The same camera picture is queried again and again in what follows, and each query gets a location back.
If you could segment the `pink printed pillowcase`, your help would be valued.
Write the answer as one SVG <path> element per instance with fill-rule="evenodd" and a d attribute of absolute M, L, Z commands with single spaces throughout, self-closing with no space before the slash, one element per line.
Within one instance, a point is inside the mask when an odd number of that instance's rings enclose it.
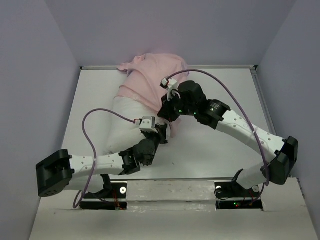
<path fill-rule="evenodd" d="M 160 87 L 162 79 L 187 68 L 182 57 L 168 53 L 146 53 L 119 65 L 117 70 L 127 77 L 113 100 L 114 109 L 127 111 L 133 101 L 157 114 L 162 107 L 161 98 L 166 95 L 166 90 Z"/>

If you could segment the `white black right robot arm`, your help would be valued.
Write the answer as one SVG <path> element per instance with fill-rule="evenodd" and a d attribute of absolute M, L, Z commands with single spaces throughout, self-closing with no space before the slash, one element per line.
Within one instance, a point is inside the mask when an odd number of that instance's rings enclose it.
<path fill-rule="evenodd" d="M 230 183 L 235 196 L 264 183 L 284 185 L 298 159 L 298 140 L 292 136 L 282 138 L 238 115 L 227 104 L 207 99 L 201 86 L 191 80 L 179 84 L 164 78 L 160 86 L 166 91 L 161 98 L 158 116 L 170 123 L 180 116 L 193 116 L 198 123 L 227 134 L 262 156 L 262 163 L 240 169 Z"/>

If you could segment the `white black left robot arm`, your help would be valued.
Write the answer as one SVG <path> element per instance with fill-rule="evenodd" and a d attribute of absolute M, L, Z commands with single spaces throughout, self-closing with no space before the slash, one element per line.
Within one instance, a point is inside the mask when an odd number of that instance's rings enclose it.
<path fill-rule="evenodd" d="M 77 156 L 60 149 L 40 161 L 36 169 L 38 196 L 55 196 L 67 189 L 77 189 L 75 180 L 81 177 L 92 179 L 93 175 L 132 175 L 141 170 L 141 166 L 153 163 L 159 145 L 167 141 L 166 124 L 157 124 L 155 128 L 141 130 L 144 135 L 138 144 L 119 153 L 97 156 Z"/>

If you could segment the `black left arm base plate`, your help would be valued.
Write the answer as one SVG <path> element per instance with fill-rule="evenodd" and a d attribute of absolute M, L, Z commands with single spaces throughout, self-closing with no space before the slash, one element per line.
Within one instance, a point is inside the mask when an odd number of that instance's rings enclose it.
<path fill-rule="evenodd" d="M 127 182 L 111 181 L 102 190 L 88 192 L 79 208 L 82 210 L 124 211 L 127 209 Z"/>

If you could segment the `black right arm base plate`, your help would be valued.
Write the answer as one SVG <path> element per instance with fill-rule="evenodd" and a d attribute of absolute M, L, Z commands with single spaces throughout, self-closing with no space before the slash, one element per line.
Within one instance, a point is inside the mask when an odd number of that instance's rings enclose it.
<path fill-rule="evenodd" d="M 214 195 L 217 210 L 262 210 L 260 188 L 256 185 L 244 189 L 230 181 L 215 183 Z"/>

